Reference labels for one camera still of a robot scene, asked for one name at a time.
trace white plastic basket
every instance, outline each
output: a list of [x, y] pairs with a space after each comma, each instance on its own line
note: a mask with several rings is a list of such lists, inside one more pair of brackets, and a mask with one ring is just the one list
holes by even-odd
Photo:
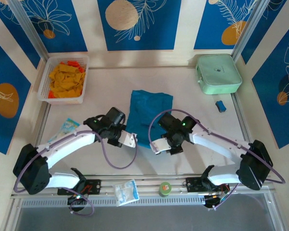
[[[49, 74], [54, 70], [54, 68], [60, 63], [67, 63], [68, 61], [77, 61], [81, 67], [86, 70], [85, 79], [83, 82], [82, 94], [76, 98], [61, 98], [61, 99], [48, 99], [48, 94], [50, 91], [49, 84], [50, 78]], [[89, 70], [89, 57], [84, 54], [69, 54], [69, 55], [57, 55], [49, 58], [47, 60], [45, 70], [39, 85], [38, 100], [46, 101], [50, 104], [79, 104], [83, 102], [83, 97], [85, 94], [88, 70]]]

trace gray floor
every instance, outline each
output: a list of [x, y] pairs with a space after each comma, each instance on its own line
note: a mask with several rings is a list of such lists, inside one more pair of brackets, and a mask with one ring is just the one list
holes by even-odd
[[217, 211], [203, 205], [97, 207], [92, 217], [82, 218], [68, 208], [23, 208], [16, 230], [272, 231], [274, 227], [262, 194], [237, 194]]

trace beige circle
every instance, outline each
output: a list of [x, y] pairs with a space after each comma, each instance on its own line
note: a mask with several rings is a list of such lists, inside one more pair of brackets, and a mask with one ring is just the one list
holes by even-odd
[[128, 30], [138, 22], [136, 8], [127, 0], [115, 0], [106, 9], [106, 20], [115, 30]]
[[136, 35], [136, 36], [134, 37], [134, 40], [135, 40], [135, 41], [139, 41], [139, 40], [140, 40], [140, 36]]
[[216, 4], [218, 3], [219, 0], [209, 0], [209, 4], [213, 5], [213, 4]]
[[8, 0], [0, 0], [4, 5], [8, 5]]

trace orange circle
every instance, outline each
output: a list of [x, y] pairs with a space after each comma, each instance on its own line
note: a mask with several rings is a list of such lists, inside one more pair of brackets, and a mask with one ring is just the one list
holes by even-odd
[[43, 31], [43, 34], [46, 38], [48, 39], [53, 39], [54, 37], [56, 37], [56, 35], [54, 34], [54, 32], [52, 30], [46, 29]]
[[245, 27], [245, 24], [245, 21], [239, 21], [236, 24], [227, 27], [227, 29], [223, 31], [222, 43], [224, 45], [235, 45]]
[[[6, 100], [4, 96], [12, 94], [9, 99]], [[19, 97], [16, 88], [9, 83], [0, 84], [0, 115], [5, 118], [13, 118], [18, 110]]]
[[280, 92], [277, 96], [277, 102], [279, 105], [283, 106], [287, 103], [287, 94], [285, 92]]

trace blue eraser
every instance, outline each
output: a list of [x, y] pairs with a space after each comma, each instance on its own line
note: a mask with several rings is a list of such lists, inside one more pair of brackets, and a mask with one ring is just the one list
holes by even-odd
[[227, 110], [222, 101], [217, 101], [215, 105], [217, 106], [219, 112], [224, 112]]

